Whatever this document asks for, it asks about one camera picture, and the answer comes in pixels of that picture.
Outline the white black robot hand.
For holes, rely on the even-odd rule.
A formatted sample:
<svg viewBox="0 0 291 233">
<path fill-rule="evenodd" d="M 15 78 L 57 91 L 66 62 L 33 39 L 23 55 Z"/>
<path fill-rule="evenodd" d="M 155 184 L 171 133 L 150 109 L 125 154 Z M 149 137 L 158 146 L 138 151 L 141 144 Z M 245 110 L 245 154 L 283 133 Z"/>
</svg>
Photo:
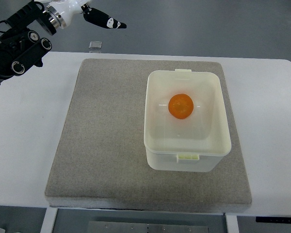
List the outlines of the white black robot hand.
<svg viewBox="0 0 291 233">
<path fill-rule="evenodd" d="M 64 29 L 76 14 L 83 14 L 85 21 L 105 29 L 125 29 L 127 25 L 108 14 L 90 7 L 89 0 L 41 0 L 44 10 L 54 28 Z"/>
</svg>

